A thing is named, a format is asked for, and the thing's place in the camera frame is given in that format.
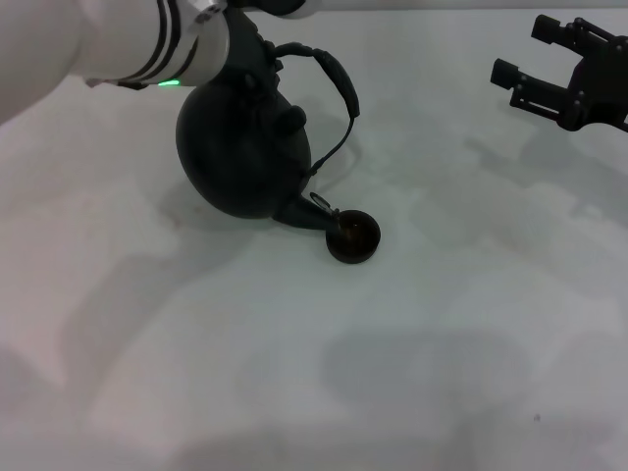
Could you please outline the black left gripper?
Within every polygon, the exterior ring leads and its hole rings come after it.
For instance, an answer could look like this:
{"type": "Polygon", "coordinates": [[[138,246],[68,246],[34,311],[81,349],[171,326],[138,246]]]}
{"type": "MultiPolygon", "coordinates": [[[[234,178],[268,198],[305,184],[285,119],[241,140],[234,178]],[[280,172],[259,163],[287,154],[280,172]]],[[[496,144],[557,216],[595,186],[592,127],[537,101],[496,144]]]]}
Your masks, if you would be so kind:
{"type": "Polygon", "coordinates": [[[195,83],[217,83],[251,94],[273,93],[279,78],[269,44],[239,9],[203,24],[195,54],[195,83]]]}

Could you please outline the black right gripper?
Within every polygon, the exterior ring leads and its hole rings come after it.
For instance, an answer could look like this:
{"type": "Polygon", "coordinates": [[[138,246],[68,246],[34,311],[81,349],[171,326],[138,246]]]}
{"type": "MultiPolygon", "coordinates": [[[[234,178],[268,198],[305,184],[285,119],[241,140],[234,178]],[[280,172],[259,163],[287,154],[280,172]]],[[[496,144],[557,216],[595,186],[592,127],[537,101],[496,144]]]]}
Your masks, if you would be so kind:
{"type": "Polygon", "coordinates": [[[546,15],[537,16],[531,36],[545,44],[558,44],[582,59],[568,90],[496,59],[491,83],[512,91],[509,105],[553,121],[566,131],[604,124],[627,132],[627,37],[614,37],[583,18],[563,26],[546,15]]]}

